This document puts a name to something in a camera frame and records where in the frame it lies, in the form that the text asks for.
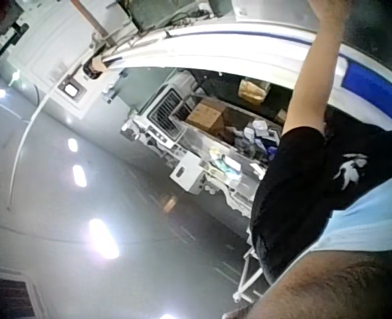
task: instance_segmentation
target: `white box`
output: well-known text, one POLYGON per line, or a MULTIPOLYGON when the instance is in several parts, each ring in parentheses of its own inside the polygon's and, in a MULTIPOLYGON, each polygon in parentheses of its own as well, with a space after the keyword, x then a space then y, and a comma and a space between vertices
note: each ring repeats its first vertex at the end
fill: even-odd
POLYGON ((203 189, 205 170, 201 167, 202 159, 187 152, 179 162, 170 178, 184 190, 192 194, 199 194, 203 189))

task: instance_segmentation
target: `white pipe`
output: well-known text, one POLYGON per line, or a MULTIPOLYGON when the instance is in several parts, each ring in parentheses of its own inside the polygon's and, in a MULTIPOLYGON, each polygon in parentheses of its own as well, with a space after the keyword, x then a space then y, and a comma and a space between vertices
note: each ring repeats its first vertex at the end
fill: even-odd
MULTIPOLYGON (((82 62, 82 59, 88 55, 90 51, 86 51, 82 56, 79 57, 77 62, 75 62, 66 72, 65 75, 67 76, 71 71, 73 71, 78 65, 82 62)), ((56 90, 56 88, 60 85, 60 83, 64 80, 65 76, 62 76, 59 81, 56 82, 56 84, 50 89, 50 91, 46 94, 46 96, 43 98, 43 100, 40 102, 38 105, 37 109, 35 110, 34 114, 31 116, 31 120, 29 121, 25 131, 23 132, 21 142, 19 143, 19 147, 17 148, 16 152, 16 157, 15 157, 15 162, 13 164, 13 170, 11 172, 11 177, 10 177, 10 188, 9 188, 9 204, 7 206, 7 210, 10 211, 11 209, 11 202, 13 199, 13 188, 15 186, 15 180, 16 180, 16 171, 17 171, 17 165, 19 164, 19 158, 21 155, 21 151, 23 148, 23 144, 25 144, 26 137, 29 134, 29 131, 32 128, 32 125, 34 124, 35 119, 37 118, 38 114, 41 112, 43 109, 44 105, 47 103, 53 92, 56 90)))

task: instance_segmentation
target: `person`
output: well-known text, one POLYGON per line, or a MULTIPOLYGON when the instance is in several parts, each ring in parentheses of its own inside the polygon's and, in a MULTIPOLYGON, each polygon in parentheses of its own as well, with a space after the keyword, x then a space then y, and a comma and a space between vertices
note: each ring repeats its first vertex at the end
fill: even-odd
POLYGON ((231 318, 392 318, 392 132, 338 110, 325 125, 350 2, 310 4, 320 28, 250 222, 272 285, 231 318))

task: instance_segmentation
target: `raised arm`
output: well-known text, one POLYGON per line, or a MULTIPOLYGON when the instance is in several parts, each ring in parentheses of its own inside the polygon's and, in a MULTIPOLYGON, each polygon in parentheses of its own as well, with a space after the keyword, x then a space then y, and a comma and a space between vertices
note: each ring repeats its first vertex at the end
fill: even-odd
POLYGON ((320 29, 296 81, 283 134, 309 126, 324 132, 324 112, 332 91, 350 0, 309 0, 320 29))

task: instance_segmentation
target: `cardboard box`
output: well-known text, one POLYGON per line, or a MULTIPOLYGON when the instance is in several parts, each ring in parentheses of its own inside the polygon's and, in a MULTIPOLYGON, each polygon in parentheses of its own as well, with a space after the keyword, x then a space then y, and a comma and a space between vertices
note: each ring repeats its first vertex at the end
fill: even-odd
POLYGON ((233 137, 226 130, 227 107, 220 102, 204 99, 187 117, 186 122, 227 143, 233 137))
POLYGON ((207 133, 225 128, 223 114, 227 107, 219 102, 202 100, 187 117, 186 122, 207 133))

